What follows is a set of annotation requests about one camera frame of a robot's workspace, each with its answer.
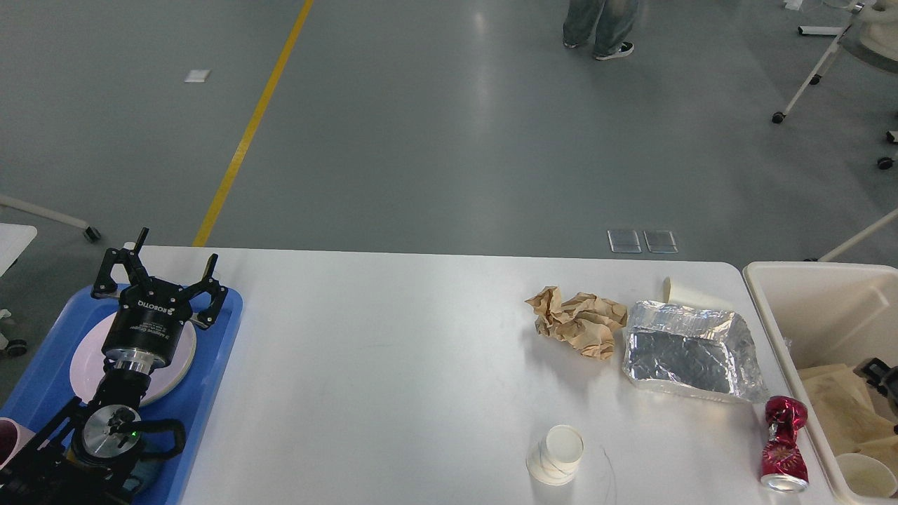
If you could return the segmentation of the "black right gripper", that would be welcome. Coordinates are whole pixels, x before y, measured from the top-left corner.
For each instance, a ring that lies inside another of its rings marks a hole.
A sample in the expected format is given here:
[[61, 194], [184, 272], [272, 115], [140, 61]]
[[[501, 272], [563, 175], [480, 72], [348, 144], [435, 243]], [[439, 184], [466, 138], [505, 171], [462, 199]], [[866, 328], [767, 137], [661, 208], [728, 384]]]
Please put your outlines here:
[[854, 368], [854, 374], [871, 388], [883, 388], [891, 411], [897, 415], [897, 368], [879, 358], [866, 359]]

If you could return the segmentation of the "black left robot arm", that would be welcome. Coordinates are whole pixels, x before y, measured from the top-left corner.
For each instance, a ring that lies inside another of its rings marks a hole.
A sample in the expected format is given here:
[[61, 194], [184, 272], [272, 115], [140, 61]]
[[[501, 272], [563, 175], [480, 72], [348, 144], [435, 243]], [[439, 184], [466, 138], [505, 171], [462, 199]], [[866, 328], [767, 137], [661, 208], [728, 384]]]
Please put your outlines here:
[[183, 419], [140, 408], [154, 376], [176, 364], [185, 330], [216, 324], [229, 290], [215, 278], [215, 253], [190, 285], [149, 274], [139, 256], [148, 232], [104, 253], [89, 294], [116, 310], [98, 351], [100, 379], [90, 398], [73, 396], [10, 454], [4, 504], [129, 504], [155, 464], [186, 450]]

